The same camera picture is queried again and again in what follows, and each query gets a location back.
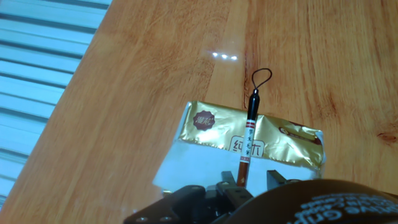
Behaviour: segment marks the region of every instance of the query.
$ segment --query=black string loop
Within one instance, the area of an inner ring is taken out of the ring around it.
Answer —
[[[267,71],[270,73],[270,75],[269,75],[269,77],[268,77],[264,82],[262,82],[262,83],[260,83],[260,85],[256,86],[256,83],[254,82],[254,74],[256,74],[257,72],[263,71],[263,70],[267,70]],[[259,88],[262,84],[268,82],[271,78],[272,78],[272,71],[271,71],[269,68],[260,68],[260,69],[258,69],[258,70],[256,70],[256,71],[254,71],[253,74],[251,75],[251,81],[253,82],[254,89],[255,89],[255,90],[258,90],[258,88]]]

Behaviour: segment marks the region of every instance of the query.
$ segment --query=gold foil wrapper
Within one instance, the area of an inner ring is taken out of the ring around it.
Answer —
[[[179,139],[241,153],[247,112],[200,101],[190,103]],[[324,152],[316,133],[284,119],[258,115],[252,157],[308,167],[322,176]]]

